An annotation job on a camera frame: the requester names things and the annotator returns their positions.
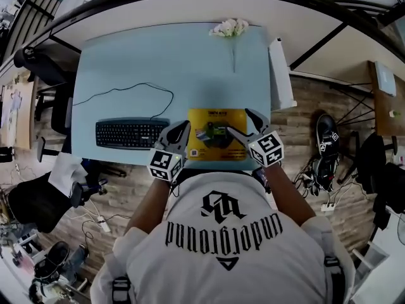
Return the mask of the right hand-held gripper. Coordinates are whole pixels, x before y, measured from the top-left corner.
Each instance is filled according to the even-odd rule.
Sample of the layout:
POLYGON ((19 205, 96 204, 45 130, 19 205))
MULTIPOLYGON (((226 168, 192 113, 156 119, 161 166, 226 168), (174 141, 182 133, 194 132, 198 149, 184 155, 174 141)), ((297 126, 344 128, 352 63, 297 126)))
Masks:
POLYGON ((247 116, 253 122, 258 134, 263 135, 257 139, 254 133, 245 134, 234 127, 227 127, 227 131, 246 150, 250 151, 251 158, 262 167, 270 167, 284 159, 284 145, 278 133, 270 132, 270 121, 260 112, 246 108, 247 116))

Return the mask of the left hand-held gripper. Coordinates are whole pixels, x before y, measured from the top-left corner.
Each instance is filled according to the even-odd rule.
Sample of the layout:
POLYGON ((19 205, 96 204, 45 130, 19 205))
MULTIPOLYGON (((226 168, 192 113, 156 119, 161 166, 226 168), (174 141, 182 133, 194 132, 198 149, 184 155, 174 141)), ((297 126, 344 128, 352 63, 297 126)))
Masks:
POLYGON ((188 120, 175 122, 161 131, 147 160, 152 177, 169 183, 175 180, 185 165, 189 134, 188 120))

